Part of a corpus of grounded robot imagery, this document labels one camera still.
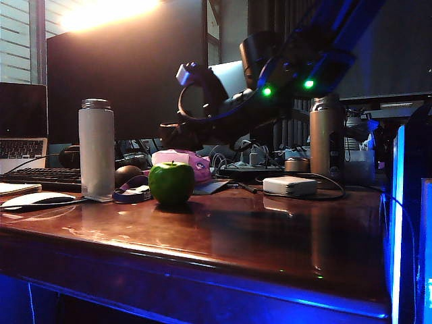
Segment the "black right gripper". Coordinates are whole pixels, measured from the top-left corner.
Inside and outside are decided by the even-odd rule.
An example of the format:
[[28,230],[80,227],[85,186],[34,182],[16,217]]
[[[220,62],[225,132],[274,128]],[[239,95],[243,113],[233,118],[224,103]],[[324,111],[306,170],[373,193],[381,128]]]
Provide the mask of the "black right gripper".
[[179,122],[184,124],[184,139],[189,151],[199,151],[204,145],[233,144],[255,128],[270,124],[282,116],[280,87],[266,82],[255,90],[241,90],[239,65],[211,65],[209,71],[217,81],[215,86],[210,86],[211,92],[226,86],[238,92],[219,100],[215,105],[216,112],[204,119],[177,111]]

